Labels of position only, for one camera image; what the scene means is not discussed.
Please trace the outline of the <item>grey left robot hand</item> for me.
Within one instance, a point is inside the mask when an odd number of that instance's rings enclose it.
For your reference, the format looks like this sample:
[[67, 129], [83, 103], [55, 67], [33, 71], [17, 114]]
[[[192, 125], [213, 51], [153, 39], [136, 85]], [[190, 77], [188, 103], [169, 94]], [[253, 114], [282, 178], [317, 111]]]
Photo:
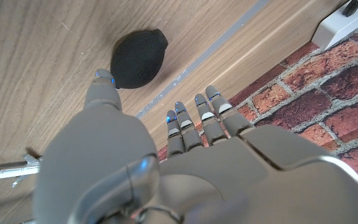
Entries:
[[85, 106], [54, 137], [34, 191], [38, 223], [358, 223], [358, 174], [278, 126], [254, 126], [220, 92], [167, 114], [160, 162], [143, 123], [122, 112], [99, 69]]

